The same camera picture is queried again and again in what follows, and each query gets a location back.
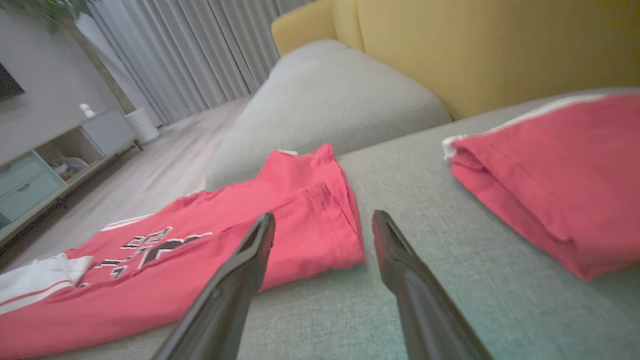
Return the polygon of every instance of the gray cabinet door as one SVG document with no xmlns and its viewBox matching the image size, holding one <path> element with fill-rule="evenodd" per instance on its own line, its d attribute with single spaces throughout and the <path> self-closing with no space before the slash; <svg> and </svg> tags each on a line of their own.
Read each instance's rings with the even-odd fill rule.
<svg viewBox="0 0 640 360">
<path fill-rule="evenodd" d="M 131 145 L 136 138 L 129 123 L 116 110 L 98 114 L 82 124 L 81 128 L 103 156 Z"/>
</svg>

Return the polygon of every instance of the gray sofa seat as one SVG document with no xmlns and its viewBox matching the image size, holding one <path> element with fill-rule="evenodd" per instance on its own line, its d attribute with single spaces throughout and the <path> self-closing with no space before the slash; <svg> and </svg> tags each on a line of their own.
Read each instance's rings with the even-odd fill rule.
<svg viewBox="0 0 640 360">
<path fill-rule="evenodd" d="M 207 168 L 206 188 L 249 180 L 274 150 L 337 155 L 450 122 L 414 80 L 335 40 L 285 55 L 229 129 Z"/>
<path fill-rule="evenodd" d="M 255 297 L 238 359 L 406 359 L 396 300 L 375 258 L 375 209 L 392 215 L 496 360 L 637 359 L 640 268 L 579 280 L 468 193 L 440 146 L 447 136 L 486 131 L 564 96 L 340 156 L 358 201 L 367 263 Z M 148 359 L 171 328 L 54 358 Z"/>
</svg>

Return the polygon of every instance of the yellow armrest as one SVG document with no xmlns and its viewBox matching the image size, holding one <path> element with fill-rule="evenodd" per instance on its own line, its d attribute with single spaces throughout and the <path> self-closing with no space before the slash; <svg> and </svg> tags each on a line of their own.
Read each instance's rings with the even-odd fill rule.
<svg viewBox="0 0 640 360">
<path fill-rule="evenodd" d="M 271 24 L 271 33 L 280 55 L 315 40 L 337 39 L 332 0 L 316 0 L 283 14 Z"/>
</svg>

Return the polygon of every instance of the foliage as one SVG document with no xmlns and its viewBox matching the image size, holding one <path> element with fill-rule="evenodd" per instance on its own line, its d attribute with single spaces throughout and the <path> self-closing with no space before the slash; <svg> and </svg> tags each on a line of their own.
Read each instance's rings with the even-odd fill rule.
<svg viewBox="0 0 640 360">
<path fill-rule="evenodd" d="M 87 0 L 0 0 L 0 9 L 13 8 L 43 19 L 47 29 L 54 32 L 65 17 L 73 19 L 81 13 L 89 14 Z"/>
</svg>

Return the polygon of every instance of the yellow sofa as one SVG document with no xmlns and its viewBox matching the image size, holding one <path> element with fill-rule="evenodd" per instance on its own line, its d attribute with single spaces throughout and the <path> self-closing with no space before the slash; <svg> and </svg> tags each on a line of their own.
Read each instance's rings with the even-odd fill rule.
<svg viewBox="0 0 640 360">
<path fill-rule="evenodd" d="M 280 54 L 334 38 L 433 91 L 454 119 L 640 85 L 633 0 L 317 0 L 272 24 Z"/>
</svg>

